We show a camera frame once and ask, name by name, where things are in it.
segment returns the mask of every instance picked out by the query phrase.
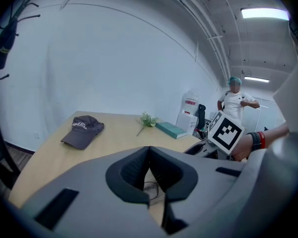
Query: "red label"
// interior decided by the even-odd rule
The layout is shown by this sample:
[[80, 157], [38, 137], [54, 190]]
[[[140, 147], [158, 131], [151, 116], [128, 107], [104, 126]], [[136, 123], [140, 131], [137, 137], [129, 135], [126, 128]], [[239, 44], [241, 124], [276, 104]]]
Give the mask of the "red label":
[[191, 104], [191, 105], [195, 105], [194, 101], [185, 101], [186, 104]]

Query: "table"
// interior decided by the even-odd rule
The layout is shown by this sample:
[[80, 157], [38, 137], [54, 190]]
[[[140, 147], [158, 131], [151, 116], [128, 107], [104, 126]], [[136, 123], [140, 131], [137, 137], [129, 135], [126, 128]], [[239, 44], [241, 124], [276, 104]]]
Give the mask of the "table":
[[[78, 150], [61, 142], [71, 130], [74, 117], [89, 115], [105, 124], [85, 150]], [[117, 115], [78, 111], [62, 124], [34, 153], [24, 167], [11, 191], [9, 201], [16, 207], [38, 189], [76, 164], [140, 146], [160, 146], [184, 152], [199, 140], [191, 135], [173, 139], [156, 127], [142, 128], [136, 115]]]

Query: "office chair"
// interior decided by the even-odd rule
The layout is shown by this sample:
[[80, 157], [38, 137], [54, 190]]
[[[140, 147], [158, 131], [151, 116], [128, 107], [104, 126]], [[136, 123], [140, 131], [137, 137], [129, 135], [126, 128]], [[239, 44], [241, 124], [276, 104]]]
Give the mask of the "office chair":
[[205, 126], [205, 109], [206, 107], [204, 105], [199, 104], [198, 111], [196, 113], [196, 116], [199, 119], [196, 129], [202, 139], [204, 138], [204, 136], [203, 136], [203, 132], [200, 130], [203, 129]]

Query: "red wristband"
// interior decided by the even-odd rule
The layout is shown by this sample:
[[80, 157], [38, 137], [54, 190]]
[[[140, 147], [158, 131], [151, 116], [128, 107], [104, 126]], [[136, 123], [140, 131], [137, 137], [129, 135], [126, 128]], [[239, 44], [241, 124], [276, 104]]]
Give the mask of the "red wristband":
[[257, 133], [259, 134], [259, 137], [260, 137], [260, 149], [264, 149], [265, 148], [265, 135], [262, 131], [258, 131]]

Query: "book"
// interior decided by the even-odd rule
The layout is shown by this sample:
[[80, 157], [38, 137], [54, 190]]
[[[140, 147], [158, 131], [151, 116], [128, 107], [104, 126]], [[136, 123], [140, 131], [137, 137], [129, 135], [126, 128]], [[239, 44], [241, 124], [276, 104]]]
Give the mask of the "book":
[[175, 139], [183, 137], [187, 134], [187, 132], [185, 132], [183, 129], [170, 124], [169, 122], [159, 122], [155, 126]]

